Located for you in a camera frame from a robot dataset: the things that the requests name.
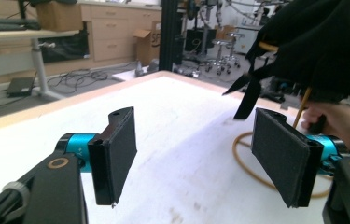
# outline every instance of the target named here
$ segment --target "cabinet drawer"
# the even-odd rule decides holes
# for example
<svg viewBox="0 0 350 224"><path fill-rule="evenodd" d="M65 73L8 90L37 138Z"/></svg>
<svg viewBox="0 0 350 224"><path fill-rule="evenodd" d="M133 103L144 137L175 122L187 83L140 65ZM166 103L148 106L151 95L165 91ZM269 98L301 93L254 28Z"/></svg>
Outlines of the cabinet drawer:
<svg viewBox="0 0 350 224"><path fill-rule="evenodd" d="M93 18L128 18L132 11L124 7L97 7L91 8Z"/></svg>
<svg viewBox="0 0 350 224"><path fill-rule="evenodd" d="M92 21L93 39L128 37L128 20L95 19Z"/></svg>
<svg viewBox="0 0 350 224"><path fill-rule="evenodd" d="M135 55L135 44L130 38L94 40L93 58L95 61L131 57Z"/></svg>

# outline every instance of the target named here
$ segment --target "white cabinet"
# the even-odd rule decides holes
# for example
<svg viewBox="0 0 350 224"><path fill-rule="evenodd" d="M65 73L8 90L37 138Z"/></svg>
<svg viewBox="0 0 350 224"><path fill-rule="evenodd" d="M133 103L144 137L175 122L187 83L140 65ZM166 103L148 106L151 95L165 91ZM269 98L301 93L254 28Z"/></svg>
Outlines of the white cabinet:
<svg viewBox="0 0 350 224"><path fill-rule="evenodd" d="M241 34L236 40L235 52L246 54L249 52L251 46L256 41L257 32L260 26L241 26L238 33Z"/></svg>

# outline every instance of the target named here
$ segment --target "cardboard box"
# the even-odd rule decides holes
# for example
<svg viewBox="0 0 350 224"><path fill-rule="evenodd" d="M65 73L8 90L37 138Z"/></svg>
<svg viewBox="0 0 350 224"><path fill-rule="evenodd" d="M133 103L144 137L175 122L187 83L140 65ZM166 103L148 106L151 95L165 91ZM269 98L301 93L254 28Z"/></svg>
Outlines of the cardboard box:
<svg viewBox="0 0 350 224"><path fill-rule="evenodd" d="M231 40L231 38L229 36L227 36L227 33L235 31L235 27L230 26L230 25L223 26L222 30L220 28L218 28L218 26L216 26L215 28L217 30L216 31L216 39Z"/></svg>
<svg viewBox="0 0 350 224"><path fill-rule="evenodd" d="M151 30L135 30L133 36L137 37L136 60L139 60L143 66L149 65L153 59L160 58L160 21L152 22Z"/></svg>
<svg viewBox="0 0 350 224"><path fill-rule="evenodd" d="M81 7L79 4L65 4L56 1L39 3L35 6L38 22L44 30L82 30Z"/></svg>

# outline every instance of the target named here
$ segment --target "wooden cabinet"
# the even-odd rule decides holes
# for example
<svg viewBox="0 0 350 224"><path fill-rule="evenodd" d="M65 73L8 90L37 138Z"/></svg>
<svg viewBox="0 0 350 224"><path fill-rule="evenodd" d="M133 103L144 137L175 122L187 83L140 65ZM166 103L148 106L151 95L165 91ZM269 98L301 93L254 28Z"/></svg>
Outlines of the wooden cabinet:
<svg viewBox="0 0 350 224"><path fill-rule="evenodd" d="M90 58L57 63L45 63L48 76L94 67L106 67L119 63L130 63L136 59L136 29L151 29L153 21L161 20L159 7L128 6L78 0L81 17L87 23ZM0 18L19 12L17 1L0 0ZM27 8L27 17L36 18L33 7ZM0 55L30 50L30 41L14 40L0 42ZM15 72L0 76L0 83L13 77L34 76L35 70Z"/></svg>
<svg viewBox="0 0 350 224"><path fill-rule="evenodd" d="M92 5L84 8L85 21L91 21L91 55L96 62L135 58L136 29L151 29L161 20L161 11L132 7Z"/></svg>

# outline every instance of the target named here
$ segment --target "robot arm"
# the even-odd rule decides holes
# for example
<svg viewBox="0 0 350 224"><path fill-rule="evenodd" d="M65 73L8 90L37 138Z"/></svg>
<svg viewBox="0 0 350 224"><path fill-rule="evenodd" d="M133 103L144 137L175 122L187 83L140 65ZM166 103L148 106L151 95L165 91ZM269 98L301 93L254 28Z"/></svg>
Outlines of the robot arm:
<svg viewBox="0 0 350 224"><path fill-rule="evenodd" d="M52 154L6 185L0 223L88 223L80 171L92 172L97 204L117 204L137 152L133 108L108 118L101 134L65 134Z"/></svg>

